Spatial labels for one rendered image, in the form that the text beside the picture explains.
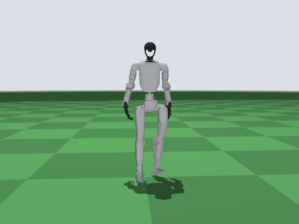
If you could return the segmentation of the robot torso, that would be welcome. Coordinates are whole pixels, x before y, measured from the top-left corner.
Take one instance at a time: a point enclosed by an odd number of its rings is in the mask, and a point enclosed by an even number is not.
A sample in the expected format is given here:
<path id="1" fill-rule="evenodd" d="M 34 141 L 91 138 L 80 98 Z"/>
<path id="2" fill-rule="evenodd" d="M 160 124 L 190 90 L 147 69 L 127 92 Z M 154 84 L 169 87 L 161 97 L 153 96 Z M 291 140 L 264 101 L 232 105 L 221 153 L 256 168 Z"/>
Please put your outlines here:
<path id="1" fill-rule="evenodd" d="M 157 112 L 157 100 L 155 100 L 154 94 L 151 92 L 156 92 L 160 84 L 160 62 L 146 62 L 148 60 L 142 61 L 139 64 L 139 78 L 140 86 L 143 92 L 148 92 L 145 96 L 145 100 L 142 104 L 145 108 L 145 113 Z"/>

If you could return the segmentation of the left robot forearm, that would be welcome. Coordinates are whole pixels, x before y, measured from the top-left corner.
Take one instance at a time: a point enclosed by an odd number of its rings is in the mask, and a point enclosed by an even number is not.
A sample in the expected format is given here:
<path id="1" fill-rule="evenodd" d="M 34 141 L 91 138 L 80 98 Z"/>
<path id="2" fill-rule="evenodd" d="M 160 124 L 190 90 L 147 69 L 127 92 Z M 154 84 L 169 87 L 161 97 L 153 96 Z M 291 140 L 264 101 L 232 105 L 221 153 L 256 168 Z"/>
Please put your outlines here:
<path id="1" fill-rule="evenodd" d="M 171 88 L 169 88 L 169 89 L 167 89 L 167 90 L 164 90 L 164 96 L 165 96 L 165 101 L 166 101 L 166 105 L 168 106 L 168 103 L 169 102 L 171 102 L 172 103 L 172 101 L 171 101 L 171 95 L 170 95 L 170 89 Z"/>

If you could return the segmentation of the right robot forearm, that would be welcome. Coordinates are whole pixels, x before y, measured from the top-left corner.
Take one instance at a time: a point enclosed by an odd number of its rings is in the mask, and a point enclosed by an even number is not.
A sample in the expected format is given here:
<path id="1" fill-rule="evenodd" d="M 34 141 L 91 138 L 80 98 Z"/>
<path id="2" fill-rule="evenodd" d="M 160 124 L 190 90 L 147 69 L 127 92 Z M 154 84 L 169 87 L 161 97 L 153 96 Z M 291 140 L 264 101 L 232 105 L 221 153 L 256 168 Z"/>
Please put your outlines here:
<path id="1" fill-rule="evenodd" d="M 123 105 L 124 105 L 124 102 L 127 102 L 127 104 L 128 104 L 128 102 L 129 102 L 129 100 L 130 100 L 131 93 L 132 93 L 132 90 L 131 90 L 131 89 L 128 89 L 128 88 L 126 87 L 125 95 L 124 95 L 124 101 L 123 101 L 123 103 L 122 103 Z"/>

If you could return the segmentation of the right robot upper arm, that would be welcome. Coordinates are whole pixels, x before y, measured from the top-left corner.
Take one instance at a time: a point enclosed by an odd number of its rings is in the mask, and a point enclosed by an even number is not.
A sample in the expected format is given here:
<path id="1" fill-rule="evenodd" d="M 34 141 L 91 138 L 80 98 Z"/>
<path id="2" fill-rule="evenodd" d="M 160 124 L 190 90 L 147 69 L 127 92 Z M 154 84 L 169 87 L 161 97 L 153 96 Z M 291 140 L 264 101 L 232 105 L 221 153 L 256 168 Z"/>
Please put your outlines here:
<path id="1" fill-rule="evenodd" d="M 130 74 L 129 74 L 129 82 L 127 83 L 127 88 L 128 89 L 134 89 L 135 87 L 135 84 L 134 84 L 134 81 L 135 81 L 135 78 L 136 78 L 136 71 L 139 70 L 139 64 L 140 63 L 135 63 L 131 66 L 131 70 L 130 70 Z"/>

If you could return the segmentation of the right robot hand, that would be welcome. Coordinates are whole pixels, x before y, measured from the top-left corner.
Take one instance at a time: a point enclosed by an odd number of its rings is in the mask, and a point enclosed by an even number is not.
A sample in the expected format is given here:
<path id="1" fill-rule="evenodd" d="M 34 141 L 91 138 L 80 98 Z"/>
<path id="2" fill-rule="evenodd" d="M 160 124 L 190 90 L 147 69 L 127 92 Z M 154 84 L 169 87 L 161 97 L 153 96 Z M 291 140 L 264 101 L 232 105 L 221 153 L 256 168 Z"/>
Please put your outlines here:
<path id="1" fill-rule="evenodd" d="M 125 110 L 125 114 L 127 115 L 128 119 L 133 120 L 132 117 L 130 117 L 130 115 L 128 114 L 128 104 L 127 102 L 124 102 L 124 110 Z"/>

